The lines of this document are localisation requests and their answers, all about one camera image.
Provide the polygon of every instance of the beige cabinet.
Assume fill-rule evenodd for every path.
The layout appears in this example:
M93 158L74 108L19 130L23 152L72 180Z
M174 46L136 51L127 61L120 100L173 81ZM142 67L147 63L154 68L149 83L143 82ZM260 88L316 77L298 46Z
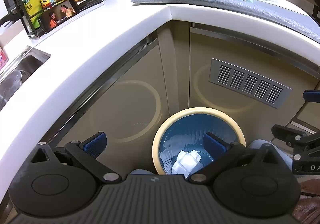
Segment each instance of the beige cabinet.
M320 129L320 103L307 102L297 115L297 118L308 125Z
M241 67L291 90L279 108L209 81L212 58ZM304 104L303 92L314 89L318 79L304 71L241 43L190 33L190 107L205 106L231 116L247 143L271 141L274 124L287 125Z
M169 117L159 46L121 76L80 118L58 147L103 131L108 144L97 160L125 176L134 169L155 172L151 148Z

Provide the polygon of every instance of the kitchen counter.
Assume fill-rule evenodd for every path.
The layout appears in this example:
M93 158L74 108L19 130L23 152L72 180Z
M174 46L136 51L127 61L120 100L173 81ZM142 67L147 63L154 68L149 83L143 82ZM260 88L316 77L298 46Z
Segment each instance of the kitchen counter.
M52 124L108 67L170 20L221 27L281 46L320 66L320 44L260 18L187 4L104 5L30 41L23 31L4 47L12 61L26 45L51 57L19 88L0 112L0 199L21 164Z

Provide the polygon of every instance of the food package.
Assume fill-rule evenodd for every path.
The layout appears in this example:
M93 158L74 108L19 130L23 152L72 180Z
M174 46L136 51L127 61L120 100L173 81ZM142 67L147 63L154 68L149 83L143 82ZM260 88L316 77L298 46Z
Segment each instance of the food package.
M5 66L7 62L8 62L8 58L0 48L0 70Z

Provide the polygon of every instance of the metal vent grille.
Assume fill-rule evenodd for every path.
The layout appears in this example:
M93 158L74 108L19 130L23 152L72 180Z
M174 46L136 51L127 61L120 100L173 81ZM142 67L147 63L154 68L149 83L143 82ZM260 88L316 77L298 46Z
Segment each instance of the metal vent grille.
M209 81L279 108L291 89L238 66L212 59Z

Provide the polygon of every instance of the stainless steel sink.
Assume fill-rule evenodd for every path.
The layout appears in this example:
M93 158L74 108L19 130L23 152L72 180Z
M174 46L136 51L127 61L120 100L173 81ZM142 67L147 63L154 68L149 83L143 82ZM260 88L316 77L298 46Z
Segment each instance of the stainless steel sink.
M44 64L49 57L49 54L28 46L4 69L0 74L0 111L20 85ZM18 74L21 75L21 73L26 75L26 77L24 80L18 81L16 77L18 77Z
M28 46L12 62L9 61L9 66L0 74L0 84L11 72L14 72L15 70L23 70L28 72L30 75L33 74L49 58L50 54Z

